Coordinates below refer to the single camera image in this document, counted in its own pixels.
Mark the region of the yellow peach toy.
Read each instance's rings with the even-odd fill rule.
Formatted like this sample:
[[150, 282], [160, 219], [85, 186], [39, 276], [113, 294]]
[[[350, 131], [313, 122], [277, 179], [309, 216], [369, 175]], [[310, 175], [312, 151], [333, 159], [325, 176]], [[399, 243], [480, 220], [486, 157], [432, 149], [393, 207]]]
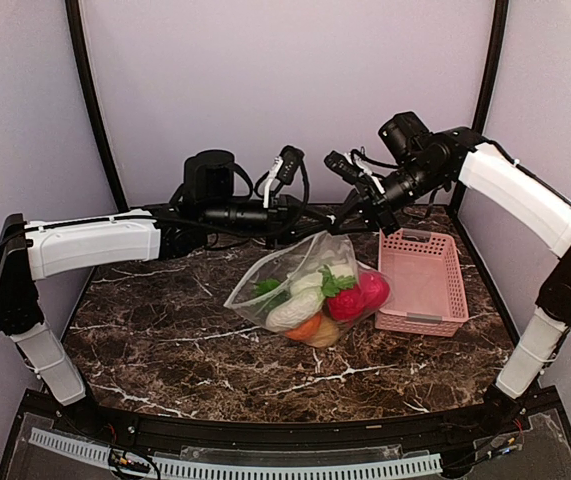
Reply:
[[314, 348], [331, 347], [340, 338], [340, 328], [331, 318], [322, 316], [316, 333], [307, 341]]

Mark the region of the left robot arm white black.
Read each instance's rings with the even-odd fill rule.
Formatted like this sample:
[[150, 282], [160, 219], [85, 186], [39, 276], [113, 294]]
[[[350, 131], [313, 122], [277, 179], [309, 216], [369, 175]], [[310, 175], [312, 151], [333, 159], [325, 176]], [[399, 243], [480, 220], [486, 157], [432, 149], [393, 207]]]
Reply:
[[127, 261], [175, 259], [219, 233], [276, 240], [293, 230], [305, 204], [289, 195], [259, 200], [174, 201], [58, 222], [8, 216], [0, 235], [0, 334], [30, 362], [66, 417], [85, 436], [106, 427], [78, 368], [52, 332], [36, 283], [60, 273]]

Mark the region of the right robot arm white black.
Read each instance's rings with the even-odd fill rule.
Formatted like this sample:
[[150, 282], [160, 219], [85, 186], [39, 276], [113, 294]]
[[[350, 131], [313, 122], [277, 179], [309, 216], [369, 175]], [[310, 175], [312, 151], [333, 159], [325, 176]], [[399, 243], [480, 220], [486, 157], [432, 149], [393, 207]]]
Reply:
[[558, 259], [539, 289], [525, 332], [490, 389], [497, 395], [476, 410], [476, 426], [495, 434], [514, 416], [511, 401], [526, 392], [571, 333], [571, 200], [523, 167], [499, 143], [469, 128], [434, 133], [421, 125], [391, 122], [379, 135], [397, 162], [386, 177], [368, 173], [353, 153], [333, 151], [324, 163], [353, 186], [366, 219], [384, 233], [398, 230], [396, 211], [458, 182], [527, 226]]

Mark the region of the orange tangerine toy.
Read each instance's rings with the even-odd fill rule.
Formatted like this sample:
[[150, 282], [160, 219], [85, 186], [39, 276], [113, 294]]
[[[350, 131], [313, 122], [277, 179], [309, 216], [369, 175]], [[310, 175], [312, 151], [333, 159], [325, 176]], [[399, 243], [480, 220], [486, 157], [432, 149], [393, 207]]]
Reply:
[[313, 337], [322, 323], [322, 314], [318, 312], [298, 327], [289, 330], [284, 335], [294, 341], [303, 341]]

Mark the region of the dark red pomegranate toy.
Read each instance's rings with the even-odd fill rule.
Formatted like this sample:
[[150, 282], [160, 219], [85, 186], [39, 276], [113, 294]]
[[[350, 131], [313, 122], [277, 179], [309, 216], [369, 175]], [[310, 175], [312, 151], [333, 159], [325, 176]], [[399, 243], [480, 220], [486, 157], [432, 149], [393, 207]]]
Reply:
[[365, 310], [362, 292], [359, 288], [343, 290], [335, 297], [327, 298], [330, 316], [338, 322], [351, 322]]

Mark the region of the bright red tomato toy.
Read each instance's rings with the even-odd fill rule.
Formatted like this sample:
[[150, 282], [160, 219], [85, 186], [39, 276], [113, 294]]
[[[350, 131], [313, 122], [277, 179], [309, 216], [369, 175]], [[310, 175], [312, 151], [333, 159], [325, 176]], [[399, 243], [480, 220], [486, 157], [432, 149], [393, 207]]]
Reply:
[[359, 288], [364, 308], [377, 311], [384, 306], [391, 294], [387, 279], [377, 271], [363, 271], [359, 275]]

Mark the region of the clear polka dot zip bag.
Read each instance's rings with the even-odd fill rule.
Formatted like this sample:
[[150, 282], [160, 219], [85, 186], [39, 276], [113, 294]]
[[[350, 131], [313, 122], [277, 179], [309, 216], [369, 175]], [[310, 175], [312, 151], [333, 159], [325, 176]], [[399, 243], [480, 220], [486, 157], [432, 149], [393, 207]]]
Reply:
[[269, 332], [324, 349], [392, 299], [391, 279], [357, 260], [349, 236], [321, 232], [255, 262], [224, 307]]

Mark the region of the white radish toy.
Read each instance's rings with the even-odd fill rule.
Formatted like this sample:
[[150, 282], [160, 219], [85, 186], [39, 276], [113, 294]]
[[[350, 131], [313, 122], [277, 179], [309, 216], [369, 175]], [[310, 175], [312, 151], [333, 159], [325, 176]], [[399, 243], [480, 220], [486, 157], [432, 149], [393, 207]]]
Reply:
[[303, 289], [269, 312], [265, 328], [275, 333], [292, 330], [319, 312], [324, 300], [320, 287]]
[[[331, 265], [330, 272], [335, 276], [354, 276], [354, 269], [346, 263]], [[312, 287], [321, 287], [323, 285], [323, 275], [320, 272], [306, 274], [290, 284], [289, 292], [291, 295], [296, 295], [300, 291]]]

